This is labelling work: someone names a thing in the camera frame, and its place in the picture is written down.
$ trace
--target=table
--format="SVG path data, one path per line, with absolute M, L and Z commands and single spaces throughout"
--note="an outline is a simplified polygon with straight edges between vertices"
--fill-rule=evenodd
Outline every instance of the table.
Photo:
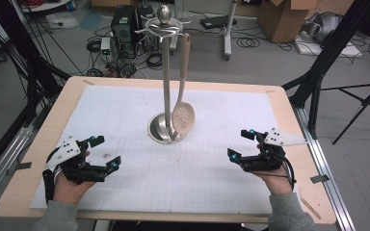
M 161 89 L 162 81 L 92 77 L 70 78 L 23 159 L 23 162 L 32 162 L 32 167 L 17 171 L 0 198 L 0 217 L 35 218 L 43 216 L 44 210 L 30 209 L 29 206 L 40 183 L 47 153 L 50 153 L 56 147 L 68 118 L 77 105 L 84 87 L 87 85 Z M 179 82 L 172 81 L 172 88 L 177 89 L 178 87 Z M 266 93 L 270 99 L 278 128 L 298 136 L 302 135 L 287 95 L 281 87 L 188 82 L 186 88 L 190 90 Z M 318 175 L 318 172 L 313 164 L 308 148 L 305 145 L 300 145 L 285 147 L 285 150 L 289 153 L 289 160 L 297 174 L 296 178 L 299 182 L 299 192 L 304 209 L 313 216 L 316 223 L 334 223 L 335 215 L 323 185 L 321 183 L 313 184 L 310 180 L 310 177 Z M 204 222 L 267 221 L 265 216 L 258 217 L 243 214 L 127 213 L 114 211 L 79 211 L 77 217 Z

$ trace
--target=human hand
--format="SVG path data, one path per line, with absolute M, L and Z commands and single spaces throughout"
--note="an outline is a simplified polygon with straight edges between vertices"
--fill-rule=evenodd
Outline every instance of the human hand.
M 56 177 L 55 192 L 53 200 L 66 204 L 76 205 L 83 198 L 84 193 L 91 188 L 95 182 L 83 182 L 80 185 L 66 179 L 65 175 L 60 172 Z
M 290 194 L 293 192 L 284 166 L 272 171 L 255 171 L 254 175 L 260 177 L 272 195 Z

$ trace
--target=power supply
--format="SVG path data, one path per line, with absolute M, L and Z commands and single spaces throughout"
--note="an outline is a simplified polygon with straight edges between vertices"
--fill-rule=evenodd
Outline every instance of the power supply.
M 119 5 L 111 22 L 119 58 L 134 59 L 135 46 L 139 36 L 134 32 L 138 30 L 135 8 L 131 5 Z
M 101 56 L 103 57 L 104 63 L 108 64 L 113 60 L 113 53 L 111 49 L 111 39 L 102 38 L 100 46 Z

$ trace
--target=human arm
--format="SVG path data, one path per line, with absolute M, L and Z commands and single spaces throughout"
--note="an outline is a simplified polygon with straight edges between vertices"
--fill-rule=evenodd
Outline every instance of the human arm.
M 266 184 L 273 213 L 269 216 L 270 231 L 316 230 L 312 217 L 303 211 L 297 195 L 293 192 L 284 167 L 273 171 L 254 173 Z
M 77 230 L 77 205 L 94 184 L 95 182 L 83 182 L 78 185 L 68 181 L 60 172 L 56 177 L 53 200 L 48 201 L 44 217 L 34 224 L 32 231 Z

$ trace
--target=robotic hand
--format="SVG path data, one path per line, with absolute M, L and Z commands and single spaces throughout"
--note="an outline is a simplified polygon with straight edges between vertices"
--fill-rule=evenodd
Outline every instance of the robotic hand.
M 259 142 L 260 153 L 257 156 L 243 157 L 241 153 L 228 148 L 227 156 L 232 163 L 240 166 L 245 172 L 272 171 L 287 164 L 290 172 L 290 182 L 292 188 L 294 187 L 294 171 L 290 162 L 285 157 L 282 146 L 305 144 L 307 143 L 306 139 L 296 137 L 275 128 L 271 132 L 264 134 L 252 129 L 250 131 L 242 130 L 241 136 L 252 141 L 256 139 Z
M 53 199 L 54 179 L 62 171 L 69 181 L 81 184 L 85 181 L 104 182 L 105 178 L 119 169 L 120 156 L 106 163 L 105 167 L 91 166 L 86 162 L 86 152 L 90 147 L 104 143 L 104 137 L 90 137 L 84 141 L 75 141 L 72 137 L 53 150 L 47 158 L 45 171 L 42 173 L 46 193 L 46 202 Z

